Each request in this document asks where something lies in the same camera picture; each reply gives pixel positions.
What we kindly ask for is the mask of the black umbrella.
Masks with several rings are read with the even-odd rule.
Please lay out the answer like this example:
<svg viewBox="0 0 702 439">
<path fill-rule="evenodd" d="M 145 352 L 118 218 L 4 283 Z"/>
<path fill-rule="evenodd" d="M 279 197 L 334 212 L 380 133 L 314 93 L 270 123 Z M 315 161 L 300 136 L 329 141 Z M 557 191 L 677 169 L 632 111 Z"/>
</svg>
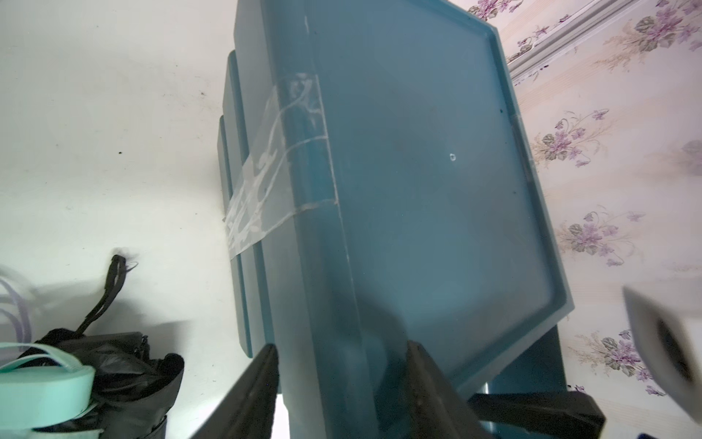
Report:
<svg viewBox="0 0 702 439">
<path fill-rule="evenodd" d="M 61 424 L 35 429 L 30 438 L 164 438 L 167 414 L 174 406 L 185 362 L 175 353 L 150 357 L 141 332 L 87 336 L 88 327 L 111 306 L 130 269 L 124 256 L 113 256 L 104 293 L 75 330 L 53 329 L 38 343 L 60 349 L 95 369 L 87 413 Z"/>
</svg>

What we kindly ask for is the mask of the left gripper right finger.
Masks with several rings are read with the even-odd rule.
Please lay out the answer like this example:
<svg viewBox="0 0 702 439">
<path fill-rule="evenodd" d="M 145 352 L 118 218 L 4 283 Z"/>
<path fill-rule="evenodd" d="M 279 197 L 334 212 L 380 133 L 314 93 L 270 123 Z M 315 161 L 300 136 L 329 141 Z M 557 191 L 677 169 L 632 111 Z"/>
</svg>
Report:
<svg viewBox="0 0 702 439">
<path fill-rule="evenodd" d="M 422 344 L 409 341 L 406 378 L 411 438 L 493 438 Z"/>
</svg>

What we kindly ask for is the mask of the teal drawer cabinet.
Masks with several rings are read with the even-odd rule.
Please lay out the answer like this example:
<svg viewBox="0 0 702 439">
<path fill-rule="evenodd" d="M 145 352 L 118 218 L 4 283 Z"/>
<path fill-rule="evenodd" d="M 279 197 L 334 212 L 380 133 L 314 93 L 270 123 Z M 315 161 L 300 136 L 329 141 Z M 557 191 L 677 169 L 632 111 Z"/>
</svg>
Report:
<svg viewBox="0 0 702 439">
<path fill-rule="evenodd" d="M 294 438 L 404 438 L 416 341 L 464 398 L 572 310 L 497 31 L 446 1 L 241 1 L 236 184 L 272 88 L 319 78 L 338 204 L 232 257 Z"/>
</svg>

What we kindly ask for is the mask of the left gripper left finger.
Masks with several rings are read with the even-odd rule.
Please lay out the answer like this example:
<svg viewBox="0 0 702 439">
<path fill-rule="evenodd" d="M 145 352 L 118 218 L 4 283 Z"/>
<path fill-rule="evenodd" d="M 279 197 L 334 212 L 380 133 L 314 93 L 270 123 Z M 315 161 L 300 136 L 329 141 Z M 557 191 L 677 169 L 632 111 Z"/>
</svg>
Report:
<svg viewBox="0 0 702 439">
<path fill-rule="evenodd" d="M 267 344 L 192 438 L 271 438 L 279 384 L 278 350 Z"/>
</svg>

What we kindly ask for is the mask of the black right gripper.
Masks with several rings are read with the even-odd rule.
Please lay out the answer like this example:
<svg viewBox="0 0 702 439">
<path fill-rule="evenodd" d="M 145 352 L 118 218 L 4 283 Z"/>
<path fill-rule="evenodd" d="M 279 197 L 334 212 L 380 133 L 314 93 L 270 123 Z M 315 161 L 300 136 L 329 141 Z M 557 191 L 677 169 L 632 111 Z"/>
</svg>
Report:
<svg viewBox="0 0 702 439">
<path fill-rule="evenodd" d="M 606 417 L 585 393 L 475 394 L 468 405 L 482 421 L 556 438 L 598 438 Z"/>
</svg>

